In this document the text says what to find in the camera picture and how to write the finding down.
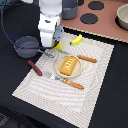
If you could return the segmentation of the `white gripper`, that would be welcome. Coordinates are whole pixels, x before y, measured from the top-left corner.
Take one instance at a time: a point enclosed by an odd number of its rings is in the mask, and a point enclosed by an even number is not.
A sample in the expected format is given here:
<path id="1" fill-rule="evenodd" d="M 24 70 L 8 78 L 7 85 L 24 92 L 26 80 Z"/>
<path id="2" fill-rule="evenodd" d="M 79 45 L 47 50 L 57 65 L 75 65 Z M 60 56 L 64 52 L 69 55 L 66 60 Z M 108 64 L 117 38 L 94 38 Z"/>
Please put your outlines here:
<path id="1" fill-rule="evenodd" d="M 50 17 L 43 14 L 40 15 L 38 29 L 44 47 L 51 47 L 52 44 L 59 43 L 64 32 L 59 16 Z"/>

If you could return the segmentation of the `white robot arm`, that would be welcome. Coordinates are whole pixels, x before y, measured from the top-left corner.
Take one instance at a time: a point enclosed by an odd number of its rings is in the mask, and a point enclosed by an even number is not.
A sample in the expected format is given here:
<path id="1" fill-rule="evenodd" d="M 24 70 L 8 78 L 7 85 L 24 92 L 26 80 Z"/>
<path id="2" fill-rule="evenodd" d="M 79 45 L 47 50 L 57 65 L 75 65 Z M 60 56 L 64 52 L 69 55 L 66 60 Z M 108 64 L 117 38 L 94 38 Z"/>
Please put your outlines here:
<path id="1" fill-rule="evenodd" d="M 50 47 L 53 42 L 53 35 L 60 25 L 60 14 L 62 12 L 62 0 L 39 0 L 41 43 L 44 47 Z"/>

